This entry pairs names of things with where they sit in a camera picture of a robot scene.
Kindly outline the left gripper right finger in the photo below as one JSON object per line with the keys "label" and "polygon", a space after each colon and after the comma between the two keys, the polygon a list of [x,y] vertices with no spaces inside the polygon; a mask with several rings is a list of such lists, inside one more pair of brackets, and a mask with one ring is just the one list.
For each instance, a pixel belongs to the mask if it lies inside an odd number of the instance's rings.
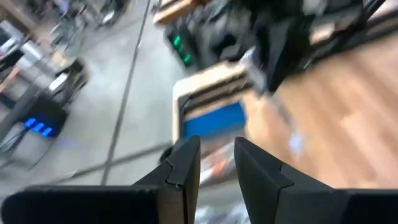
{"label": "left gripper right finger", "polygon": [[398,224],[398,189],[335,189],[244,137],[234,157],[251,224]]}

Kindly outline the orange toothbrush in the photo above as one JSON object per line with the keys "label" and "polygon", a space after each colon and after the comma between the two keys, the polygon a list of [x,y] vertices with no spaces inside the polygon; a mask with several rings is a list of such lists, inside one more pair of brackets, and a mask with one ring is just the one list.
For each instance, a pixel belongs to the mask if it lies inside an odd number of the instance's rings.
{"label": "orange toothbrush", "polygon": [[200,184],[221,178],[234,169],[232,154],[211,153],[201,160]]}

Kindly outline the wooden side table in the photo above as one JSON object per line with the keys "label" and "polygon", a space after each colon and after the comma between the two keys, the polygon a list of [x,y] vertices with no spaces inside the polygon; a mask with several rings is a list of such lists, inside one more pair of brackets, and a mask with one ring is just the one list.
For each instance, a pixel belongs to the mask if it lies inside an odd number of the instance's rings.
{"label": "wooden side table", "polygon": [[200,0],[166,0],[155,13],[153,23],[164,25],[175,22],[178,18],[187,16],[199,4]]}

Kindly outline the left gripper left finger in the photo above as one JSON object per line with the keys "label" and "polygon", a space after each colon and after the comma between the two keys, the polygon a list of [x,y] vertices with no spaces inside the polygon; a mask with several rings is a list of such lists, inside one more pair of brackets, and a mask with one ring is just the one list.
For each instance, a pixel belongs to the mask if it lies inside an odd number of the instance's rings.
{"label": "left gripper left finger", "polygon": [[172,153],[132,185],[33,185],[1,205],[3,224],[193,224],[200,138]]}

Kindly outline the black computer tower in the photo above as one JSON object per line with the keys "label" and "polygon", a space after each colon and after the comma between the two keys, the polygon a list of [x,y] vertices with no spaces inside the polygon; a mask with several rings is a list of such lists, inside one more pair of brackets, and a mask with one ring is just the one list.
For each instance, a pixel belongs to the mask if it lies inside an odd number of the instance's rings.
{"label": "black computer tower", "polygon": [[56,138],[68,118],[67,110],[48,95],[39,95],[19,119],[24,127],[44,138]]}

